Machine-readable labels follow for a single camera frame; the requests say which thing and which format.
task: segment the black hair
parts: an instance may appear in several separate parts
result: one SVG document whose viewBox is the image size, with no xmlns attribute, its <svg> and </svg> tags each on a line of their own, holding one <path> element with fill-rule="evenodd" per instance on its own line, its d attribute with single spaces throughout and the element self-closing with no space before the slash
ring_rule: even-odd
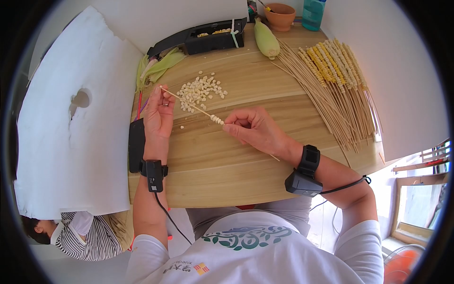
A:
<svg viewBox="0 0 454 284">
<path fill-rule="evenodd" d="M 35 218 L 28 218 L 22 215 L 21 218 L 27 236 L 31 237 L 40 244 L 50 244 L 50 237 L 47 235 L 46 232 L 37 233 L 35 231 L 35 227 L 38 225 L 40 220 Z"/>
</svg>

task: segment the t-shirt logo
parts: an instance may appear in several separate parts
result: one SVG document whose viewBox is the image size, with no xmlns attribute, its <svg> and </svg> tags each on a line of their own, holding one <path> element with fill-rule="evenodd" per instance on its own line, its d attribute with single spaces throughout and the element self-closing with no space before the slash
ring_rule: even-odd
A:
<svg viewBox="0 0 454 284">
<path fill-rule="evenodd" d="M 210 271 L 203 262 L 194 266 L 194 269 L 197 271 L 197 273 L 199 273 L 199 275 L 205 274 L 206 272 Z"/>
<path fill-rule="evenodd" d="M 244 227 L 223 232 L 206 233 L 202 239 L 238 251 L 277 244 L 282 238 L 291 234 L 292 230 L 284 226 Z"/>
</svg>

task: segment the green corn husk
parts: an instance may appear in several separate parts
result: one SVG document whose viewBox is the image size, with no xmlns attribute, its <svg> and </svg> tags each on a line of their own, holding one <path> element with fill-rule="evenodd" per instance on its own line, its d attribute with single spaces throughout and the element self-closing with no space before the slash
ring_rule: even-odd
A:
<svg viewBox="0 0 454 284">
<path fill-rule="evenodd" d="M 143 71 L 148 65 L 148 55 L 145 55 L 139 62 L 137 69 L 137 79 L 136 79 L 136 93 L 140 93 L 145 87 L 145 81 L 148 80 L 151 83 L 156 83 L 156 81 L 166 72 L 166 70 L 176 63 L 180 62 L 186 57 L 186 55 L 180 51 L 178 47 L 172 49 L 169 53 L 166 54 L 159 62 L 155 63 L 145 72 L 145 76 L 140 78 Z"/>
<path fill-rule="evenodd" d="M 273 60 L 281 51 L 279 42 L 277 42 L 271 30 L 259 18 L 255 20 L 254 33 L 258 49 L 260 49 L 263 55 Z"/>
</svg>

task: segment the gray pants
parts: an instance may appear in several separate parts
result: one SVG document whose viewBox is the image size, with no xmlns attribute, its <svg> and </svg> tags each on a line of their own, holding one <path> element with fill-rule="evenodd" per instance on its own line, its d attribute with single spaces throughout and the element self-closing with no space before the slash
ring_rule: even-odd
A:
<svg viewBox="0 0 454 284">
<path fill-rule="evenodd" d="M 302 195 L 291 199 L 257 204 L 254 209 L 249 210 L 241 210 L 237 207 L 187 208 L 186 212 L 189 215 L 196 240 L 203 236 L 208 228 L 220 218 L 246 211 L 273 213 L 294 225 L 300 231 L 301 235 L 307 237 L 311 228 L 308 224 L 311 203 L 312 198 Z"/>
</svg>

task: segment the striped shirt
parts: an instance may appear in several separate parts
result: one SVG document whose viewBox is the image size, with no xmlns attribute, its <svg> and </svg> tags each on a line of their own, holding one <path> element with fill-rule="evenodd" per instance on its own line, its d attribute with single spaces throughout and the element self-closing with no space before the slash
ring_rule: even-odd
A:
<svg viewBox="0 0 454 284">
<path fill-rule="evenodd" d="M 94 216 L 85 241 L 71 225 L 76 212 L 64 212 L 52 234 L 51 244 L 75 259 L 99 261 L 122 253 L 121 245 L 102 216 Z"/>
</svg>

